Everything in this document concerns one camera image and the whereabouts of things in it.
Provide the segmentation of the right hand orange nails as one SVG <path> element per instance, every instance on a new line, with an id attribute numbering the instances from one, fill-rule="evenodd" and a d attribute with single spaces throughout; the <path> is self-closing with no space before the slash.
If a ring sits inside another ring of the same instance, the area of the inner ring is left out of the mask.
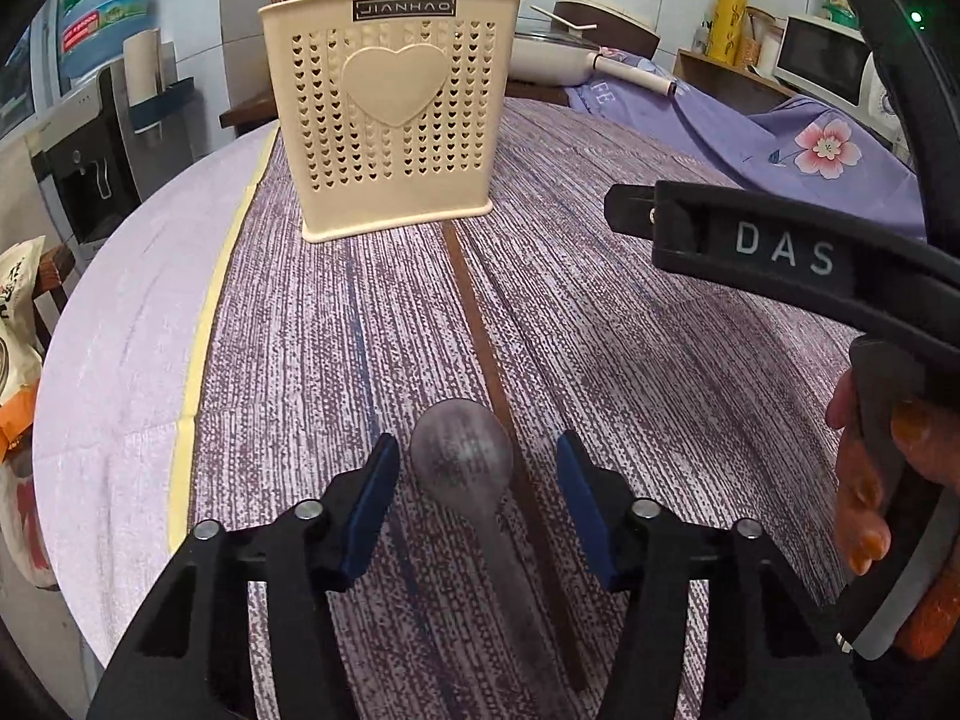
<path id="1" fill-rule="evenodd" d="M 856 384 L 848 369 L 836 383 L 825 421 L 841 433 L 835 466 L 836 547 L 851 571 L 864 575 L 887 555 L 892 537 L 882 515 L 884 481 L 856 424 L 858 416 Z M 893 410 L 890 434 L 921 476 L 958 493 L 957 413 L 921 400 L 903 401 Z"/>

